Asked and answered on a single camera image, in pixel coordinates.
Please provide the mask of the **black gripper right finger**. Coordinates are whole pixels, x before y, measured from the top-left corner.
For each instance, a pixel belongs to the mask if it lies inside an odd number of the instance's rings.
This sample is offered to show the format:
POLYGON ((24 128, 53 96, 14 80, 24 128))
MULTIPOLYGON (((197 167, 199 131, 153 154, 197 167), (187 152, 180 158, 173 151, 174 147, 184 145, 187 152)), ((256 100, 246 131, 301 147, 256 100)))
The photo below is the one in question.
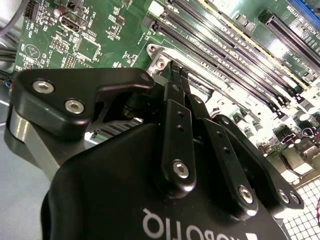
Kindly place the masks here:
POLYGON ((215 155, 227 211, 241 221, 262 208, 278 219, 302 211, 305 205, 297 191, 227 116, 210 117, 204 102, 191 93, 188 70, 179 74, 187 106, 215 155))

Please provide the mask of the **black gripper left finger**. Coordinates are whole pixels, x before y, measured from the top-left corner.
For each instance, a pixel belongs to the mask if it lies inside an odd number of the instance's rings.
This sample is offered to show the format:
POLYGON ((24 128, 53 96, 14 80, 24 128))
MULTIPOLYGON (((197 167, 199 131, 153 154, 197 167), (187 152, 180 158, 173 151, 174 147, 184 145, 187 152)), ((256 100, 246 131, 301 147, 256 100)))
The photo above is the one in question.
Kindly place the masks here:
POLYGON ((92 190, 150 184, 174 199, 196 186, 185 93, 140 68, 21 71, 8 124, 26 157, 55 183, 92 190))

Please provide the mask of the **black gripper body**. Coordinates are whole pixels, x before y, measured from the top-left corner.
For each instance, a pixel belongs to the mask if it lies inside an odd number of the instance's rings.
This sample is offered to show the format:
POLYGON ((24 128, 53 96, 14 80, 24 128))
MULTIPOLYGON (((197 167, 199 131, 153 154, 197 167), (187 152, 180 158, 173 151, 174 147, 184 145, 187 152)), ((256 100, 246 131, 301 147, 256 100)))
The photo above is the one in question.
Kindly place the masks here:
POLYGON ((134 127, 67 160, 41 209, 45 240, 283 240, 263 205, 242 221, 227 211, 216 159, 196 144, 196 186, 171 199, 156 186, 158 127, 134 127))

